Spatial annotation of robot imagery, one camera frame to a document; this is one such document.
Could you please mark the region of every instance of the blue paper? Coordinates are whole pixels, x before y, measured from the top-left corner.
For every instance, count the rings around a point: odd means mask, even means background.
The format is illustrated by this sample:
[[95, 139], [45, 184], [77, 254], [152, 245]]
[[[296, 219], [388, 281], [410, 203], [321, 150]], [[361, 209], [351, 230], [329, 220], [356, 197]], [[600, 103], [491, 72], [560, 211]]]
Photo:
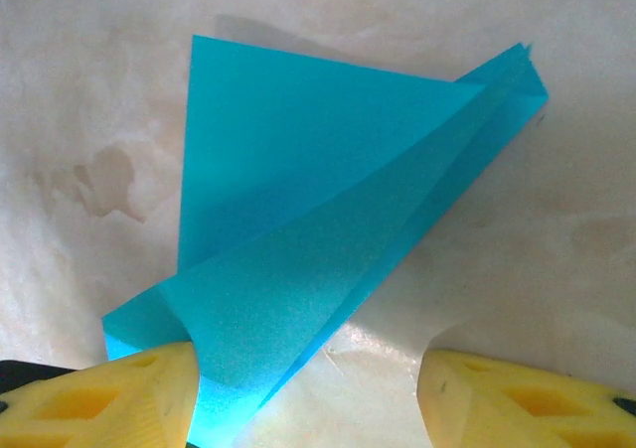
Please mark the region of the blue paper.
[[193, 341], [189, 441], [227, 445], [547, 98], [522, 45], [445, 82], [195, 37], [179, 270], [109, 357]]

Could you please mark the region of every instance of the folded paper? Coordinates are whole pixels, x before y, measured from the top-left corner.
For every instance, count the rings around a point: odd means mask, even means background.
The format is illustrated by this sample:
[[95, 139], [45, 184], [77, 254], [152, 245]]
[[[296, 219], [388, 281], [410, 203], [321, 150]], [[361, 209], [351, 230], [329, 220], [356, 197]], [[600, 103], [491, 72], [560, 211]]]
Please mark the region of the folded paper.
[[226, 446], [547, 98], [522, 45], [446, 82], [195, 37], [179, 270], [109, 357], [193, 341], [189, 441]]

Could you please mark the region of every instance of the white marble surface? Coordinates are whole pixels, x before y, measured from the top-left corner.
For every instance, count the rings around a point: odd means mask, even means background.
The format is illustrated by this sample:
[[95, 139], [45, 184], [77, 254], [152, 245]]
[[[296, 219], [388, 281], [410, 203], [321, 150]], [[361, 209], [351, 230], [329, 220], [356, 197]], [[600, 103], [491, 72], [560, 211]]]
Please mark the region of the white marble surface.
[[545, 117], [239, 447], [428, 446], [437, 346], [636, 390], [636, 0], [0, 0], [0, 359], [104, 358], [174, 271], [190, 37], [454, 78], [533, 42]]

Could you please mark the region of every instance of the white surface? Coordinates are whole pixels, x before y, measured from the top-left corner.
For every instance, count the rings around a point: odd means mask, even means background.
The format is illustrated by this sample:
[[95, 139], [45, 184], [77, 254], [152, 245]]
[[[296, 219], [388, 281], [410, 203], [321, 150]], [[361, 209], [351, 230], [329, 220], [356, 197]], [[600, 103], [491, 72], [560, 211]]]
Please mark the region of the white surface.
[[636, 0], [0, 0], [0, 359], [86, 367], [174, 270], [190, 37], [455, 78], [518, 41], [530, 125], [237, 442], [427, 446], [436, 345], [636, 390]]

